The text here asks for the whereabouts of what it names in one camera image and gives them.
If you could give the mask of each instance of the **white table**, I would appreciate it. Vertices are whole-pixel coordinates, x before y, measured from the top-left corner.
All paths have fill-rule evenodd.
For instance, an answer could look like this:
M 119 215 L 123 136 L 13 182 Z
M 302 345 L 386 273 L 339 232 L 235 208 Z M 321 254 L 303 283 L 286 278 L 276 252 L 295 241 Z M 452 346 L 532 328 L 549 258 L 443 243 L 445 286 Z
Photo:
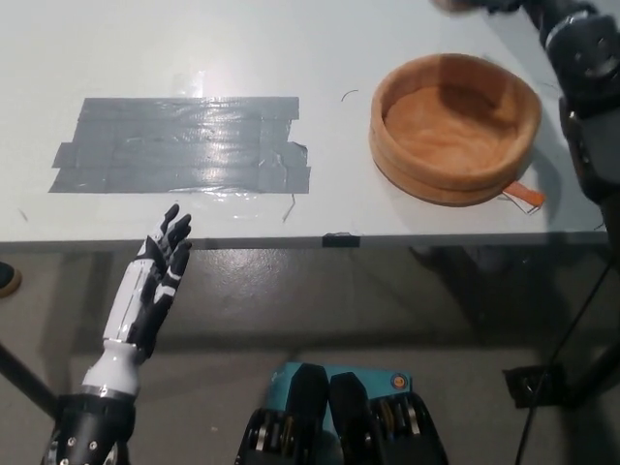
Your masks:
M 34 0 L 0 19 L 0 247 L 99 250 L 142 241 L 173 203 L 197 247 L 605 241 L 581 194 L 557 118 L 555 79 L 524 16 L 454 20 L 422 0 Z M 526 216 L 505 201 L 448 208 L 387 182 L 367 146 L 380 80 L 416 57 L 485 56 L 527 80 L 546 118 L 525 181 L 549 201 Z M 356 89 L 357 92 L 342 96 Z M 307 145 L 310 194 L 49 194 L 58 145 L 87 97 L 297 96 L 291 140 Z

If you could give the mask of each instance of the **small debris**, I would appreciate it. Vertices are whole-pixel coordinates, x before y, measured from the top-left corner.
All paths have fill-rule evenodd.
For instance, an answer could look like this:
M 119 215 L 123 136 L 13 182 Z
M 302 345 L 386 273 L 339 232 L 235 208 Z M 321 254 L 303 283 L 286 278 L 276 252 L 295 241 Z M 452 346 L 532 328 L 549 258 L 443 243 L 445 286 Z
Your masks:
M 287 222 L 287 220 L 289 219 L 289 216 L 291 216 L 291 212 L 293 211 L 293 208 L 295 208 L 295 204 L 296 204 L 295 194 L 291 194 L 291 199 L 293 199 L 293 202 L 291 203 L 291 206 L 286 211 L 286 213 L 282 216 L 282 223 Z
M 359 89 L 353 89 L 353 90 L 350 90 L 349 92 L 347 92 L 345 95 L 342 96 L 342 99 L 340 99 L 340 102 L 344 102 L 345 99 L 347 98 L 347 96 L 349 94 L 353 94 L 354 92 L 359 92 Z
M 560 90 L 560 88 L 555 85 L 555 84 L 550 84 L 549 82 L 544 82 L 542 80 L 537 80 L 536 83 L 543 85 L 549 89 L 553 89 L 558 95 L 560 95 L 562 93 L 562 91 Z
M 26 223 L 28 223 L 28 217 L 26 216 L 26 214 L 23 212 L 23 210 L 21 208 L 18 208 L 17 211 L 19 212 L 19 214 L 21 215 L 21 217 L 23 218 L 23 221 L 25 221 Z

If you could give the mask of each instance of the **round wooden tray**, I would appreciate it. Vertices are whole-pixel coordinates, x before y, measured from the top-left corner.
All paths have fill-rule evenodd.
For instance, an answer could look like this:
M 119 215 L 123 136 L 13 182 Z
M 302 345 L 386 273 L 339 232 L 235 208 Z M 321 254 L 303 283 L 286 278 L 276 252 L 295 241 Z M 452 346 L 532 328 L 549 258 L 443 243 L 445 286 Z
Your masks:
M 515 180 L 540 121 L 540 101 L 519 77 L 477 57 L 431 55 L 377 88 L 370 147 L 379 169 L 405 192 L 472 204 Z

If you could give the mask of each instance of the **robotic arm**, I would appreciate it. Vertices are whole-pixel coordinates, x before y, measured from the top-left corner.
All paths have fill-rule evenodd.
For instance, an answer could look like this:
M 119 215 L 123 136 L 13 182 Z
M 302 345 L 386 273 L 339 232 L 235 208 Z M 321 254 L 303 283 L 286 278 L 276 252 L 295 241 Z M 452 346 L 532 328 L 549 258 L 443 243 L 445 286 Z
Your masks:
M 128 460 L 140 366 L 153 354 L 190 257 L 190 215 L 174 205 L 129 264 L 104 331 L 104 352 L 78 394 L 62 396 L 45 465 L 116 465 Z
M 433 0 L 450 12 L 523 8 L 563 92 L 562 130 L 583 193 L 601 207 L 620 254 L 620 36 L 615 20 L 574 0 Z

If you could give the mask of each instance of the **orange tag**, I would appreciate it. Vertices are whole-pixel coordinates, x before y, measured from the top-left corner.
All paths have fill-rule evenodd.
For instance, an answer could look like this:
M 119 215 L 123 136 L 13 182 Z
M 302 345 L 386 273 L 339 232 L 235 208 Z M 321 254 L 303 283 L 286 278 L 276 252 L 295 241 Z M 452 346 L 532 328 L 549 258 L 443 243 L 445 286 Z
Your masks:
M 528 189 L 523 184 L 518 181 L 514 181 L 513 184 L 504 189 L 506 194 L 510 194 L 511 196 L 517 197 L 525 202 L 528 202 L 530 205 L 540 208 L 543 206 L 544 201 L 546 200 L 546 196 L 542 192 L 533 191 L 532 189 Z

